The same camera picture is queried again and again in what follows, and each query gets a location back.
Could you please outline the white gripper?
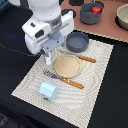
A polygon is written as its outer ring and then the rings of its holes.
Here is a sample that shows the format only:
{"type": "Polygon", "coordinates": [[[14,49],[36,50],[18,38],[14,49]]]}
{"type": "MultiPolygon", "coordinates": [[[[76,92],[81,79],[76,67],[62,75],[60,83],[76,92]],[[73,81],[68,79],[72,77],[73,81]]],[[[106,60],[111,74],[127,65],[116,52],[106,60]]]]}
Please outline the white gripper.
{"type": "Polygon", "coordinates": [[[41,53],[47,61],[49,52],[64,43],[64,37],[74,29],[73,12],[62,15],[61,11],[34,13],[22,26],[28,50],[41,53]]]}

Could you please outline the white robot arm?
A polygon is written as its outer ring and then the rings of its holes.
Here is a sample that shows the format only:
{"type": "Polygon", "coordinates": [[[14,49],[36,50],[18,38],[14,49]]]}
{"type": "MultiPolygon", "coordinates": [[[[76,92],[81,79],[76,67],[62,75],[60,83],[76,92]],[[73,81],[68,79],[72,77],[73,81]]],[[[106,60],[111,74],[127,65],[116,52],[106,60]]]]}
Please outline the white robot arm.
{"type": "Polygon", "coordinates": [[[28,50],[44,55],[51,64],[50,52],[65,44],[65,37],[74,30],[73,12],[61,14],[59,0],[8,0],[11,4],[30,9],[31,18],[22,26],[28,50]]]}

